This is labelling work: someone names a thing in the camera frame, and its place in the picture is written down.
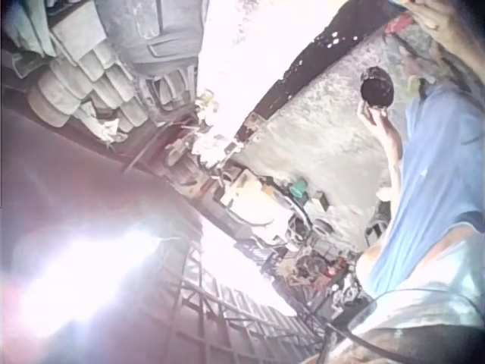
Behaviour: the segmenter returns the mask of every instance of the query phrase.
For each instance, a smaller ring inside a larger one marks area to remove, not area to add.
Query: man
[[[483,44],[449,0],[401,4],[485,84]],[[408,109],[405,148],[385,111],[359,105],[389,162],[392,220],[356,266],[378,300],[331,362],[476,359],[485,342],[484,101],[452,83],[431,87]]]

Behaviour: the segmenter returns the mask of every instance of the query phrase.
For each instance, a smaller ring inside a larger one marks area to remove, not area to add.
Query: bright light
[[[112,301],[122,280],[153,254],[159,239],[133,231],[119,240],[73,242],[28,288],[23,316],[41,337],[71,320],[91,318]]]
[[[262,277],[258,266],[233,247],[234,240],[206,220],[202,221],[202,232],[202,264],[219,283],[247,294],[260,305],[296,316],[295,310]]]

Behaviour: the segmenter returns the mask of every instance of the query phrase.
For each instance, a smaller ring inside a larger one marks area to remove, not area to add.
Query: hand
[[[390,163],[397,163],[402,157],[402,140],[399,132],[387,117],[387,110],[370,108],[368,103],[360,101],[357,117],[374,135],[386,151]]]
[[[400,0],[399,4],[448,52],[458,55],[473,46],[474,35],[461,24],[451,0]]]

